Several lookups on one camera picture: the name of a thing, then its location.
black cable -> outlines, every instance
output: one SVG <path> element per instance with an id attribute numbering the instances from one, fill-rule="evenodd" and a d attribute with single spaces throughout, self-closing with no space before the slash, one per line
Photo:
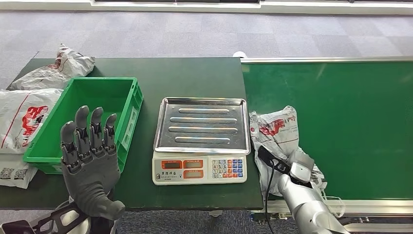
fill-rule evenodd
<path id="1" fill-rule="evenodd" d="M 271 186 L 271 182 L 272 182 L 272 176 L 274 175 L 274 162 L 272 160 L 270 160 L 270 163 L 272 165 L 272 171 L 271 171 L 271 177 L 270 177 L 270 181 L 268 182 L 268 186 L 267 186 L 267 192 L 265 193 L 265 219 L 267 220 L 268 226 L 271 230 L 271 233 L 274 234 L 274 231 L 272 230 L 271 224 L 270 224 L 270 219 L 268 218 L 268 193 L 270 191 L 270 186 Z"/>

green basket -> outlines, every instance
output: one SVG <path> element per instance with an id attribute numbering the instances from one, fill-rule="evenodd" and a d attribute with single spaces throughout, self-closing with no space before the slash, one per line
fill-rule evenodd
<path id="1" fill-rule="evenodd" d="M 60 129 L 74 120 L 76 111 L 88 105 L 90 115 L 96 107 L 103 107 L 102 124 L 117 114 L 115 143 L 119 169 L 122 172 L 128 156 L 131 139 L 142 105 L 143 96 L 136 78 L 73 78 L 69 81 L 53 110 L 23 156 L 46 174 L 61 174 Z"/>

digital scale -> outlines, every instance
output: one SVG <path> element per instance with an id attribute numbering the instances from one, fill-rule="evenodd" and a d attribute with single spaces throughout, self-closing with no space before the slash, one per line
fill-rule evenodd
<path id="1" fill-rule="evenodd" d="M 164 98 L 153 149 L 156 185 L 245 182 L 251 151 L 246 101 Z"/>

white plastic package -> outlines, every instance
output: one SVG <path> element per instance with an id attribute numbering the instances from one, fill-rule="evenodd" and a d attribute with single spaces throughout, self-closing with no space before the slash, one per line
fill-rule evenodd
<path id="1" fill-rule="evenodd" d="M 54 64 L 27 73 L 14 81 L 10 90 L 64 89 L 71 78 L 87 76 L 94 64 L 94 57 L 83 56 L 60 44 Z"/>
<path id="2" fill-rule="evenodd" d="M 37 171 L 23 155 L 0 154 L 0 185 L 27 189 Z"/>
<path id="3" fill-rule="evenodd" d="M 23 154 L 26 151 L 62 91 L 0 90 L 0 154 Z"/>
<path id="4" fill-rule="evenodd" d="M 293 154 L 305 154 L 305 152 L 299 147 L 297 112 L 293 107 L 286 106 L 281 111 L 265 115 L 259 115 L 253 111 L 249 115 L 251 139 L 255 149 L 255 164 L 260 172 L 261 192 L 265 197 L 272 169 L 258 158 L 259 147 L 264 146 L 272 154 L 282 159 L 287 159 Z M 281 196 L 277 187 L 280 176 L 280 172 L 274 172 L 269 193 Z M 316 165 L 314 165 L 310 181 L 320 191 L 323 191 L 327 186 L 323 173 Z"/>

metal tray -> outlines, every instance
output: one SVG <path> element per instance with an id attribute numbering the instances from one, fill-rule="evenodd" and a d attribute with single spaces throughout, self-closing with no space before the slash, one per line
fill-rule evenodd
<path id="1" fill-rule="evenodd" d="M 249 154 L 246 101 L 164 98 L 153 148 L 156 152 Z"/>

